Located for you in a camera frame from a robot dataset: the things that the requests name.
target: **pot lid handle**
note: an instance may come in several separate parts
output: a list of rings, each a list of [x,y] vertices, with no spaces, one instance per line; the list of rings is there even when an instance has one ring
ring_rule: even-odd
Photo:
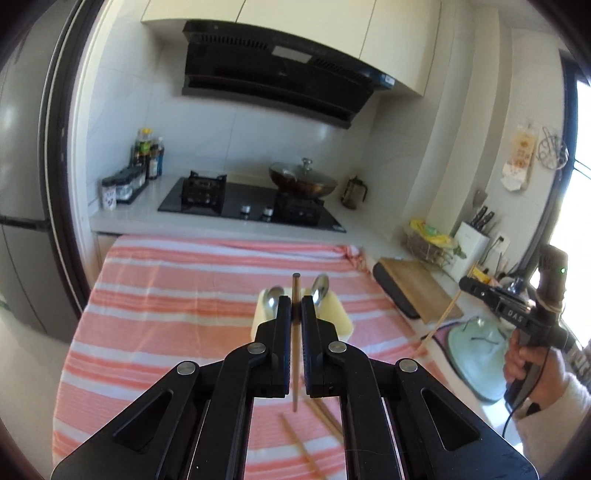
[[[312,161],[309,158],[302,158],[301,162],[304,164],[304,171],[312,170]]]

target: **metal pivot screw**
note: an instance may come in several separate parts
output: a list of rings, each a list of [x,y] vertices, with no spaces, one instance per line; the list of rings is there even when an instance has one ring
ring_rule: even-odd
[[[263,353],[267,347],[264,343],[261,342],[252,342],[247,347],[248,353],[252,353],[253,355],[257,355],[259,353]]]
[[[182,362],[177,367],[179,375],[191,375],[195,371],[195,364],[193,362]]]
[[[400,367],[400,370],[402,370],[403,372],[406,372],[408,374],[411,374],[413,372],[416,372],[418,370],[418,365],[414,360],[411,360],[410,358],[405,358],[404,360],[400,360],[400,363],[398,364],[398,366]]]
[[[343,342],[330,342],[329,350],[333,353],[343,353],[347,350],[347,344]]]

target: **hand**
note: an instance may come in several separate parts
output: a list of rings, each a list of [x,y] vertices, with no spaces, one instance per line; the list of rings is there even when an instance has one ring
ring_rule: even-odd
[[[548,349],[543,346],[520,347],[519,330],[515,329],[509,338],[509,350],[505,354],[505,366],[503,367],[507,383],[525,378],[524,365],[526,362],[541,367],[544,364],[547,351]],[[558,350],[551,348],[542,376],[530,394],[530,400],[544,410],[562,397],[568,386],[569,378],[564,368],[562,355]]]

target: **upper cabinet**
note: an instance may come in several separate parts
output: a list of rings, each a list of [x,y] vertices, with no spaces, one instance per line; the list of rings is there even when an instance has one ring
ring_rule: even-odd
[[[235,22],[244,0],[150,0],[142,22],[155,20],[223,20]]]
[[[246,0],[239,23],[308,38],[359,58],[375,0]]]
[[[376,0],[361,60],[424,95],[440,8],[439,0]]]
[[[424,95],[440,8],[440,0],[151,0],[142,21],[182,42],[185,20],[271,28],[361,59]]]

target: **table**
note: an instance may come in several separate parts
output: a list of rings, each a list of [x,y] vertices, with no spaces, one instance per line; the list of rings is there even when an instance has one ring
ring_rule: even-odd
[[[54,463],[177,363],[205,365],[248,343],[259,292],[290,285],[295,271],[302,287],[328,273],[355,325],[349,343],[372,358],[394,363],[418,346],[418,336],[355,247],[123,236],[105,259],[64,364],[54,414]],[[417,360],[445,382],[427,353]],[[300,405],[293,414],[291,396],[255,401],[245,478],[314,478],[280,413],[325,475],[345,477],[340,443]],[[338,411],[336,400],[329,406]]]

